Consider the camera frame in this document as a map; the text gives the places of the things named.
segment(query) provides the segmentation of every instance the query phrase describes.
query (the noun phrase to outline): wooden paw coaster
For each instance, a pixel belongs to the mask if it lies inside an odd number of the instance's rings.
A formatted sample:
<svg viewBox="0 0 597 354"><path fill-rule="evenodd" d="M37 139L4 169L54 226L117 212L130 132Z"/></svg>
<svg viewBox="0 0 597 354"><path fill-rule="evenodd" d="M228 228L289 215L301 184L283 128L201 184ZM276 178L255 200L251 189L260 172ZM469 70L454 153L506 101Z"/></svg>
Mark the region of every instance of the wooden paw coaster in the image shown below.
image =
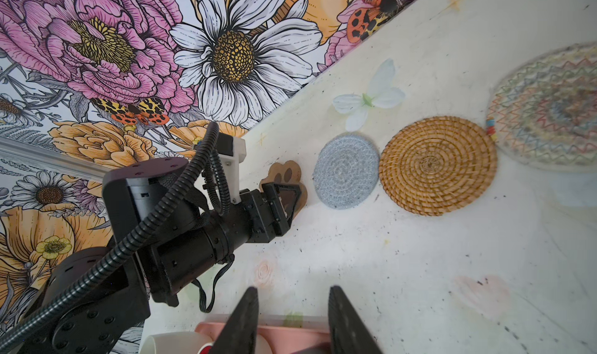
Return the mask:
<svg viewBox="0 0 597 354"><path fill-rule="evenodd" d="M273 163L269 168L269 173L265 179L259 182L259 190L263 191L261 185L264 183L275 182L283 185L299 185L301 190L300 199L297 204L297 208L294 211L294 217L301 211L301 209L307 204L307 187L300 182L301 171L300 166L294 161L287 161L285 164ZM292 211L291 204L294 201L294 194L288 191L280 192L280 199L282 200L282 206L286 213Z"/></svg>

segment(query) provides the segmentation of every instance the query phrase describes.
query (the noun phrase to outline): placemat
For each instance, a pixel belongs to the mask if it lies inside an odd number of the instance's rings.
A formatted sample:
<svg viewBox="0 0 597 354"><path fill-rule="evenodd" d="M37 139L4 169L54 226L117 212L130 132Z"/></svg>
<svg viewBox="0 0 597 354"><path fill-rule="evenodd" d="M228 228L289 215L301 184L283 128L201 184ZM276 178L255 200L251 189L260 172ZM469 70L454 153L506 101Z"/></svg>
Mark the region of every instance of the placemat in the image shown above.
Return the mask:
<svg viewBox="0 0 597 354"><path fill-rule="evenodd" d="M507 75L487 132L513 159L553 171L597 171L597 44L565 47Z"/></svg>
<svg viewBox="0 0 597 354"><path fill-rule="evenodd" d="M319 153L313 182L319 199L333 209L348 209L365 200L377 184L377 149L357 134L329 141Z"/></svg>
<svg viewBox="0 0 597 354"><path fill-rule="evenodd" d="M489 187L497 154L485 131L459 117L432 117L403 128L383 150L380 180L402 208L440 216Z"/></svg>

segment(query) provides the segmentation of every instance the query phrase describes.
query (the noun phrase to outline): blue coaster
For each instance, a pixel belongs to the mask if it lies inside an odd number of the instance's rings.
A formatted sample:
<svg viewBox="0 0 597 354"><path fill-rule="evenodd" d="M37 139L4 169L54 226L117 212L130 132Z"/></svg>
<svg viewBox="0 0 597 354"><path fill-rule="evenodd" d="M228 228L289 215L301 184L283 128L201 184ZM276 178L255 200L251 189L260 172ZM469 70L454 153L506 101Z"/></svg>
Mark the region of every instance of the blue coaster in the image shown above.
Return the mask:
<svg viewBox="0 0 597 354"><path fill-rule="evenodd" d="M330 208L355 207L375 188L378 169L375 146L358 134L340 135L319 153L313 172L315 192Z"/></svg>

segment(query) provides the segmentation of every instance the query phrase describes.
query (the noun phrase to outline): brown wicker trivet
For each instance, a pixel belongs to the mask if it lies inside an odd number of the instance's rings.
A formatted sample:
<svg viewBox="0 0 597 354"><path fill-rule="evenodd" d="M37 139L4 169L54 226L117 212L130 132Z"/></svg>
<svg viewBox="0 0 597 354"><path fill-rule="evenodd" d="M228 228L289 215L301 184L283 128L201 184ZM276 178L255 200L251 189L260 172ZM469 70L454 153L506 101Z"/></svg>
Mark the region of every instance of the brown wicker trivet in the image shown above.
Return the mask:
<svg viewBox="0 0 597 354"><path fill-rule="evenodd" d="M460 209L489 187L497 154L480 126L459 117L432 117L403 128L379 163L386 193L423 216Z"/></svg>

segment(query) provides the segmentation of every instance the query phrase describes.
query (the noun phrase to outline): gray strip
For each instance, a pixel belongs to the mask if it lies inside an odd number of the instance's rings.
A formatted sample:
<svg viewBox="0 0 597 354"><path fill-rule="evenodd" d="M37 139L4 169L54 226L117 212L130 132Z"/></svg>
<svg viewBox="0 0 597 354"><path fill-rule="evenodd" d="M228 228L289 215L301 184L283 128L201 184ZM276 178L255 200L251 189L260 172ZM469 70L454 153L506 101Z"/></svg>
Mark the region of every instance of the gray strip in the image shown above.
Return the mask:
<svg viewBox="0 0 597 354"><path fill-rule="evenodd" d="M0 156L21 164L101 182L110 169L51 150L0 137Z"/></svg>

